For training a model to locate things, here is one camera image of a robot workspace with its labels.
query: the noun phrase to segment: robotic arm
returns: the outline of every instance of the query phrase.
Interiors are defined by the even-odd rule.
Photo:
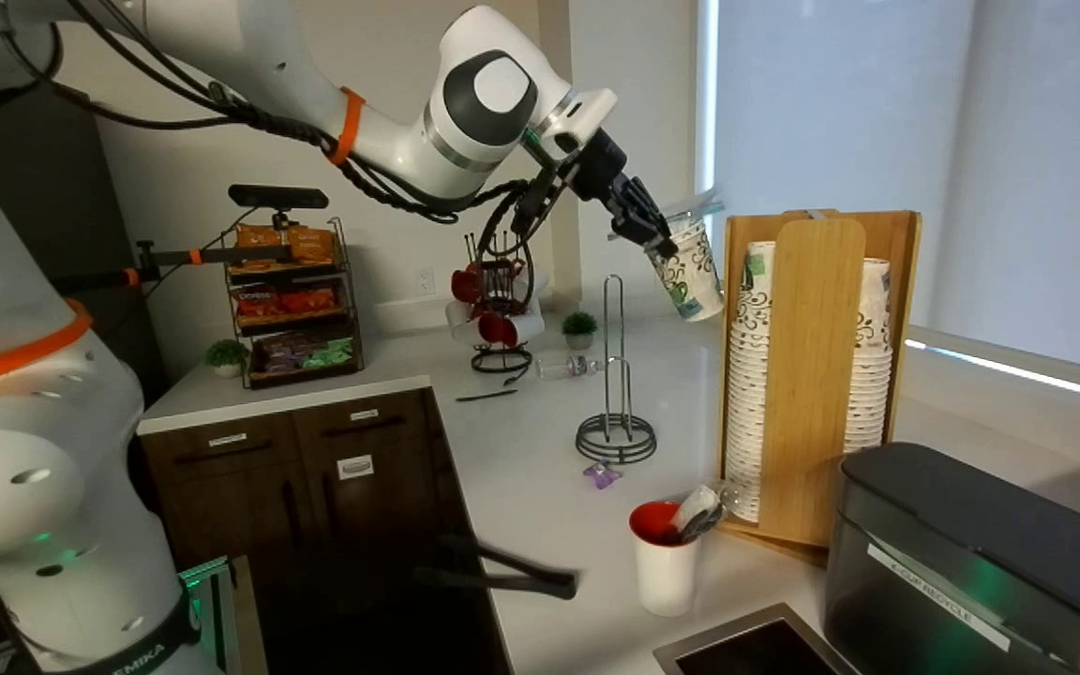
[[[326,81],[285,0],[0,0],[0,94],[54,81],[54,21],[65,19],[89,21],[129,61],[205,107],[203,121],[149,127],[240,121],[293,133],[368,194],[436,221],[505,194],[523,238],[573,188],[576,197],[611,211],[620,237],[653,256],[674,251],[649,189],[621,172],[625,158],[604,133],[614,94],[573,94],[490,8],[473,8],[449,26],[438,81],[413,122],[393,122],[361,94]],[[515,144],[536,158],[536,179],[485,189]],[[0,214],[0,596],[44,669],[210,669],[189,649],[185,593],[163,521],[124,471],[139,412],[135,374],[54,292]]]

